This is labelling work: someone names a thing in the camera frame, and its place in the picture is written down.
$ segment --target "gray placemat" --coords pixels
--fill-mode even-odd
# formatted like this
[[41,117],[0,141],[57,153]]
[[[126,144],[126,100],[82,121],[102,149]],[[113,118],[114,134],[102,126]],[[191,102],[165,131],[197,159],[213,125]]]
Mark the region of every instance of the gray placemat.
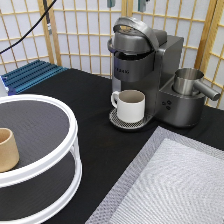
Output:
[[35,100],[0,104],[0,128],[14,133],[20,160],[14,167],[27,166],[58,147],[69,131],[69,119],[63,110]]
[[158,127],[95,212],[87,220],[87,224],[109,223],[111,216],[165,138],[224,160],[224,153],[222,151]]
[[165,139],[111,224],[224,222],[224,161]]

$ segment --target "shoji screen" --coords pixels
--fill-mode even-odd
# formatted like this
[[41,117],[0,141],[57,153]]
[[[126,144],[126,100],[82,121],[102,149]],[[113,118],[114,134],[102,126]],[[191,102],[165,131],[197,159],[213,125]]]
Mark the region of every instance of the shoji screen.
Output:
[[58,0],[50,13],[58,64],[110,75],[107,41],[121,16],[121,3],[116,0],[116,6],[109,9],[106,0]]
[[[3,50],[18,41],[37,22],[40,10],[44,9],[41,0],[1,0],[0,10],[0,50]],[[46,41],[47,35],[40,23],[23,42],[0,55],[0,75],[36,59],[53,63],[51,45]]]
[[201,70],[207,84],[222,93],[219,101],[209,100],[208,105],[224,110],[224,0],[216,6]]
[[133,17],[152,28],[166,30],[169,35],[184,37],[180,67],[194,67],[209,3],[210,0],[150,0],[146,12],[140,13],[138,0],[134,0]]

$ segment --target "black cable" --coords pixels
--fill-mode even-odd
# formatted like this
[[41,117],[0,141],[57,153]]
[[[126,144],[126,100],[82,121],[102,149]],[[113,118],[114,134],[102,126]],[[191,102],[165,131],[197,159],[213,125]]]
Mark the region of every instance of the black cable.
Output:
[[32,32],[32,30],[41,22],[41,20],[44,18],[44,16],[48,13],[48,11],[51,9],[51,7],[54,5],[54,3],[56,2],[57,0],[54,0],[51,4],[50,4],[50,6],[48,7],[48,9],[45,11],[45,13],[40,17],[40,19],[35,23],[35,25],[23,36],[23,37],[21,37],[21,39],[20,40],[18,40],[16,43],[14,43],[13,45],[11,45],[11,46],[9,46],[8,48],[6,48],[5,50],[3,50],[3,51],[1,51],[0,52],[0,54],[2,54],[2,53],[4,53],[4,52],[6,52],[7,50],[9,50],[9,49],[11,49],[11,48],[13,48],[14,46],[16,46],[17,44],[19,44],[23,39],[25,39],[25,37],[27,36],[27,35],[29,35],[31,32]]

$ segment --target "beige cup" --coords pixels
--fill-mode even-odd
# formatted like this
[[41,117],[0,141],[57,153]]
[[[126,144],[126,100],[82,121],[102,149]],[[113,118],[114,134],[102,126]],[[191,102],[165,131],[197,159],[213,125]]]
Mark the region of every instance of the beige cup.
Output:
[[19,152],[11,130],[0,128],[0,173],[12,169],[19,161]]

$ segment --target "black tablecloth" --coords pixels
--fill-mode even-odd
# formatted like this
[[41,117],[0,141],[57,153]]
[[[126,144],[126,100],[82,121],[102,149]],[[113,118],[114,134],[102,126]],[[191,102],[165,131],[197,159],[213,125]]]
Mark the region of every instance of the black tablecloth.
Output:
[[84,223],[107,195],[129,163],[158,126],[215,148],[224,149],[224,111],[204,107],[200,123],[177,129],[152,121],[141,131],[115,129],[108,116],[111,80],[78,70],[67,70],[24,93],[51,96],[66,103],[78,121],[83,176],[70,203],[46,223]]

